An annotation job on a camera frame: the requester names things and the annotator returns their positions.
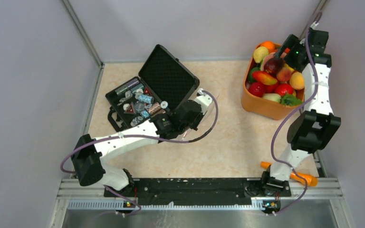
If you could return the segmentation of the black poker chip case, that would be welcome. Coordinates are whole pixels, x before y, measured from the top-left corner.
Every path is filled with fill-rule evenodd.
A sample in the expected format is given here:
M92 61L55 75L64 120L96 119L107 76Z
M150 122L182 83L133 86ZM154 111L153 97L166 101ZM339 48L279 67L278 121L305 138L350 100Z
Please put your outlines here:
M148 107L141 112L136 92L152 96L155 104L166 101L165 111L169 112L188 100L199 85L198 77L164 46L157 44L137 76L106 93L110 103L107 119L117 132L132 128L158 113Z

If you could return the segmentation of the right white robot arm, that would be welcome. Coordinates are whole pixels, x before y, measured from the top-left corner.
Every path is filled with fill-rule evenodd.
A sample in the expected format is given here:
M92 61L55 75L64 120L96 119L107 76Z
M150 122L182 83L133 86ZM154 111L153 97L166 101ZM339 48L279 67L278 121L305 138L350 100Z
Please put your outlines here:
M290 35L278 51L290 51L284 58L305 80L304 102L292 111L302 110L289 126L288 145L279 158L272 153L274 162L263 172L260 191L266 196L287 196L291 174L308 156L326 147L341 125L341 118L333 114L329 101L329 74L331 55L325 53L329 33L309 28L305 38Z

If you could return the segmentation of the clear zip top bag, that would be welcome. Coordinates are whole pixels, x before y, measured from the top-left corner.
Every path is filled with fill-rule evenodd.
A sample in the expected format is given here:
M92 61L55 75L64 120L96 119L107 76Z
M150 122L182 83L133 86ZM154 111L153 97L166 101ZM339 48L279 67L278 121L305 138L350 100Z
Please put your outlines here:
M212 125L202 135L200 135L200 136L198 136L194 139L187 140L186 137L190 132L197 131L195 129L189 128L188 130L185 130L181 135L179 135L177 137L178 141L181 141L181 142L184 142L184 143L194 143L194 142L197 142L199 140L202 140L203 138L205 138L207 135L209 135L211 133L211 131L216 126L216 123L217 123L218 118L219 118L219 103L217 101L217 98L218 97L215 97L209 91L206 91L206 90L203 90L203 89L200 89L197 92L196 98L193 99L193 101L197 102L201 106L201 112L200 112L201 118L198 122L197 127L199 127L208 117L210 117L212 112L215 111L215 117L213 119Z

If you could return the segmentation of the toy peach orange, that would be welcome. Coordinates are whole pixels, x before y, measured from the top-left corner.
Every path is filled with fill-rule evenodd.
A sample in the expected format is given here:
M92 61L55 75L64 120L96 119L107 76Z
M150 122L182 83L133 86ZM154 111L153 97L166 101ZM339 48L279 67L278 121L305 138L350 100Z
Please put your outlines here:
M295 90L302 90L305 88L305 81L300 72L294 72L289 80L289 84Z

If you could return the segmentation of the white ten poker chip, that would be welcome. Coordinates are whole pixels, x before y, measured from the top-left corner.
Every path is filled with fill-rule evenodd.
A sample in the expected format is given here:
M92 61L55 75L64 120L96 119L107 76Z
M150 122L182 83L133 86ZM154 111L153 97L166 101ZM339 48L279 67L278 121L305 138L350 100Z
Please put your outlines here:
M168 107L168 102L167 102L167 101L162 101L162 102L160 102L160 107L161 107L162 109L167 108L167 107Z

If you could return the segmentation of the red toy tomato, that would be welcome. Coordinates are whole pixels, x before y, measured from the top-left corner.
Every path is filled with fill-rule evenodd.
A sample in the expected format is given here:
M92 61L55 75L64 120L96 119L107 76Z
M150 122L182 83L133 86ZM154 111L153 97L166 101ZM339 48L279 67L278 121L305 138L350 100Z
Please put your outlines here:
M248 91L250 94L256 96L256 97L262 97L265 94L265 85L261 82L254 82L251 83Z

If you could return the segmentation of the orange toy carrot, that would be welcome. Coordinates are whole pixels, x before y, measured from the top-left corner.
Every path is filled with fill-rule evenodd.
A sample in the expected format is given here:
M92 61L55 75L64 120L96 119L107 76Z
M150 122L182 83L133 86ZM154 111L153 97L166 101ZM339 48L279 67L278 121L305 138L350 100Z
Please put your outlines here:
M290 178L300 182L304 186L306 185L306 183L308 186L311 187L315 187L318 185L318 179L310 174L303 174L300 172L298 172L298 174L295 174L294 172L292 172Z

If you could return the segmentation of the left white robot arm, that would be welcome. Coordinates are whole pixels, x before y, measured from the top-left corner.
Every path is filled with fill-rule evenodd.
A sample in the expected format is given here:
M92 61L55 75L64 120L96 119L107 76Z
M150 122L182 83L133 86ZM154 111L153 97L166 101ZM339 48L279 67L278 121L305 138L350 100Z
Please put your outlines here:
M79 185L96 183L116 190L121 196L133 192L133 178L128 170L114 168L108 162L126 152L160 142L182 143L182 135L189 129L197 130L212 104L202 95L188 100L171 113L157 114L141 124L106 137L80 137L71 160Z

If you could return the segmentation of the red yellow toy mango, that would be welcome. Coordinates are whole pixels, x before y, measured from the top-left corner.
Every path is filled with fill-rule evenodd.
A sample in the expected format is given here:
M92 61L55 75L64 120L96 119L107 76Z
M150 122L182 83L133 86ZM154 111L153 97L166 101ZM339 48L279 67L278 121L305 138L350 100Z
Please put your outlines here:
M278 80L271 76L270 74L268 74L267 72L265 71L261 71L261 70L257 70L257 71L254 71L252 73L252 77L257 81L257 82L260 82L266 86L270 85L275 85L278 83Z

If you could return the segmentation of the toy watermelon slice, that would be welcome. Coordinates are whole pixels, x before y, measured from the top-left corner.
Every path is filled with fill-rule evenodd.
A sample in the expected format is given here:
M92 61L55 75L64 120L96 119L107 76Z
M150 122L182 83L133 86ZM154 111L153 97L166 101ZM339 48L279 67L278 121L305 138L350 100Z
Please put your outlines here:
M261 64L260 64L260 70L264 71L264 66L265 64L274 57L274 54L276 52L271 52L269 53L266 57L264 57L264 59L262 60Z

